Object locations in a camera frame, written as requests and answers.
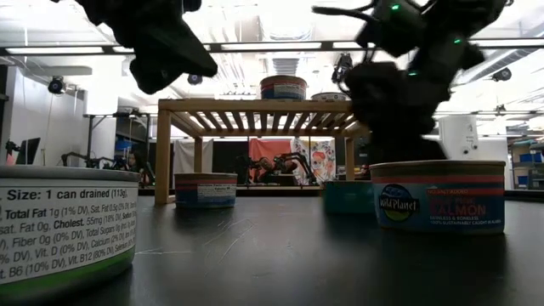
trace white can label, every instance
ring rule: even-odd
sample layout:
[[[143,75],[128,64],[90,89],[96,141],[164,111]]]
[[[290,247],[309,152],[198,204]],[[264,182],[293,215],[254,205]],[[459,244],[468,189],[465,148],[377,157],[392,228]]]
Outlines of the white can label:
[[[236,184],[198,184],[198,196],[235,196]]]
[[[135,183],[51,182],[0,179],[0,285],[97,263],[135,244]]]

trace black curtain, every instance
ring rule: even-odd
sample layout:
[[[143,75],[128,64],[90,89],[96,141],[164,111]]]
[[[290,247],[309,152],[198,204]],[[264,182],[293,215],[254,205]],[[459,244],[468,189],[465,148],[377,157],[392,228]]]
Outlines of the black curtain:
[[[363,138],[358,138],[354,141],[354,157],[355,165],[365,165],[368,162],[368,157],[366,156],[366,145],[367,141]],[[346,143],[344,137],[336,137],[334,139],[334,150],[337,152],[337,165],[346,164]]]
[[[247,141],[214,141],[212,171],[214,173],[235,173],[237,156],[249,154]]]

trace wooden table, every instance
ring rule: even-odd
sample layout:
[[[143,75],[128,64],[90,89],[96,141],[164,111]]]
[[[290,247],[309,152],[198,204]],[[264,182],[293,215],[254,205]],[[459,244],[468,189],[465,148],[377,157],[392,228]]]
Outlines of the wooden table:
[[[260,127],[255,124],[256,114]],[[274,118],[271,124],[269,116]],[[286,121],[280,125],[283,116]],[[349,101],[160,100],[156,135],[156,204],[168,203],[172,125],[195,140],[196,173],[202,171],[203,137],[344,137],[347,180],[354,179],[354,138],[368,132],[355,120]]]

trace tuna can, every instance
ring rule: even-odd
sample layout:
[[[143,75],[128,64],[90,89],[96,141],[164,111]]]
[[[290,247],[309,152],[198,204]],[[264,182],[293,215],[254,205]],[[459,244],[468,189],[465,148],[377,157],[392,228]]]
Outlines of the tuna can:
[[[49,304],[128,269],[139,180],[125,171],[0,166],[0,305]]]
[[[296,76],[269,76],[261,81],[261,99],[306,99],[308,84]]]
[[[326,213],[374,214],[370,181],[325,182],[321,200]]]
[[[349,96],[345,93],[318,93],[312,96],[312,100],[315,101],[346,101],[349,100]]]
[[[504,230],[504,161],[407,161],[371,166],[383,228],[466,235]]]
[[[176,207],[233,207],[237,179],[233,173],[176,173]]]

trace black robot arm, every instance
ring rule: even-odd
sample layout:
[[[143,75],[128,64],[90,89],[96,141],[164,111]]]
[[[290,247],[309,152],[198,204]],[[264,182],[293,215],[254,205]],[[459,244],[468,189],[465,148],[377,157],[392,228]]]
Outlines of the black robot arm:
[[[433,113],[450,98],[459,70],[485,60],[468,38],[495,21],[505,0],[375,0],[357,9],[314,8],[366,21],[355,41],[365,58],[343,79],[358,121],[372,131],[369,162],[445,159],[438,143],[422,138],[434,129]],[[373,8],[372,14],[361,11]],[[394,57],[417,49],[406,71],[372,62],[375,48]]]
[[[143,92],[154,94],[182,73],[204,77],[217,73],[217,64],[181,18],[198,10],[201,0],[76,1],[92,23],[107,24],[118,43],[134,49],[130,71]]]
[[[293,160],[297,161],[303,167],[303,170],[306,173],[306,176],[308,177],[309,183],[312,185],[317,184],[317,178],[312,172],[312,168],[309,166],[308,161],[306,160],[306,156],[298,152],[292,152],[292,153],[281,154],[279,156],[274,157],[275,164],[278,164],[278,163],[285,164],[286,161],[293,161]]]

